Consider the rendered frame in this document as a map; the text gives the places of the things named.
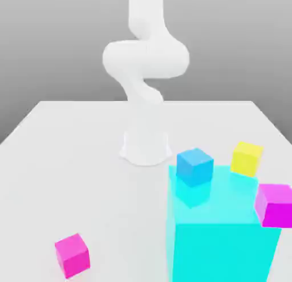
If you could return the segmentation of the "small blue cube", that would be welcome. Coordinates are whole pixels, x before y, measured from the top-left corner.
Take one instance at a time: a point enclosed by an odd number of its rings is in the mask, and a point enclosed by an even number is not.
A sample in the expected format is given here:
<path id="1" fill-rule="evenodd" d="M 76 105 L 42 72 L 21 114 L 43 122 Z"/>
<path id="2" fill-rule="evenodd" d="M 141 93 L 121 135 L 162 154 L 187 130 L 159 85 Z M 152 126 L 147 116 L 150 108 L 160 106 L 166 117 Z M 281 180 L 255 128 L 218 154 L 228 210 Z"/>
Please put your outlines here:
<path id="1" fill-rule="evenodd" d="M 210 182 L 213 169 L 214 159 L 199 148 L 186 150 L 177 155 L 176 174 L 190 187 Z"/>

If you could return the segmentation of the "small yellow cube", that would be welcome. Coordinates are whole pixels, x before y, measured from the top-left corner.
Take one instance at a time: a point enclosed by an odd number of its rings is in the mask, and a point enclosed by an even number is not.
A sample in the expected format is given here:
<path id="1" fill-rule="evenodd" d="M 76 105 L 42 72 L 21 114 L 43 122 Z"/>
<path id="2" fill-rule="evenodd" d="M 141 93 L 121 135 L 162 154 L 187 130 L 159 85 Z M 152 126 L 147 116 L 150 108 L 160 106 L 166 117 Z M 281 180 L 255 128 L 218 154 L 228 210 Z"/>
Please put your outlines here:
<path id="1" fill-rule="evenodd" d="M 247 177 L 254 177 L 262 152 L 263 146 L 240 141 L 233 150 L 230 170 Z"/>

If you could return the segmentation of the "small pink cube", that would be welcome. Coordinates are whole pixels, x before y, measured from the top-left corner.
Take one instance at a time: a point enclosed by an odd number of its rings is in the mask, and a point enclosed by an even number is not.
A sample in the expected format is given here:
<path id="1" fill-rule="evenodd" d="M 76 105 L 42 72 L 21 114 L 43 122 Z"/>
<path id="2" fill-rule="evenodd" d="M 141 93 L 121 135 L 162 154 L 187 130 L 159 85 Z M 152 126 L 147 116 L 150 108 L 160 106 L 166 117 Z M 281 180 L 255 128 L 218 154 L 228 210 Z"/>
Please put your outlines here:
<path id="1" fill-rule="evenodd" d="M 58 264 L 66 279 L 90 268 L 90 253 L 80 234 L 66 237 L 54 246 Z"/>

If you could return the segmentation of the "small magenta cube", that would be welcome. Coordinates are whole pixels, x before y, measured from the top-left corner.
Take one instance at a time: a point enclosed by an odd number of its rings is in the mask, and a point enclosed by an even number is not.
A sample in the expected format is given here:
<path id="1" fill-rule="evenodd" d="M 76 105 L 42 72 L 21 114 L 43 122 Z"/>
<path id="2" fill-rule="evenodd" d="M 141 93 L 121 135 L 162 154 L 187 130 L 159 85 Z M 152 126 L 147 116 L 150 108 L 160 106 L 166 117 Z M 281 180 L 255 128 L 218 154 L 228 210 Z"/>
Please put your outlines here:
<path id="1" fill-rule="evenodd" d="M 259 184 L 254 208 L 262 227 L 292 228 L 292 187 Z"/>

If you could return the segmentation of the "large cyan box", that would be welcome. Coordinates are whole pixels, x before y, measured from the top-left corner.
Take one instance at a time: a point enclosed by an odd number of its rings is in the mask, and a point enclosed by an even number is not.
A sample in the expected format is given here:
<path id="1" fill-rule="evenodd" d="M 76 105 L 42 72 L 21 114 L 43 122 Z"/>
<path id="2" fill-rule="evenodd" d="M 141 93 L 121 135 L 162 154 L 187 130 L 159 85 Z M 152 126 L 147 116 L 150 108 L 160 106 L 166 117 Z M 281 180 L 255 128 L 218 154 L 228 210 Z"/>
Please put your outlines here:
<path id="1" fill-rule="evenodd" d="M 281 230 L 262 227 L 258 179 L 216 166 L 190 187 L 169 167 L 166 249 L 169 282 L 267 282 Z"/>

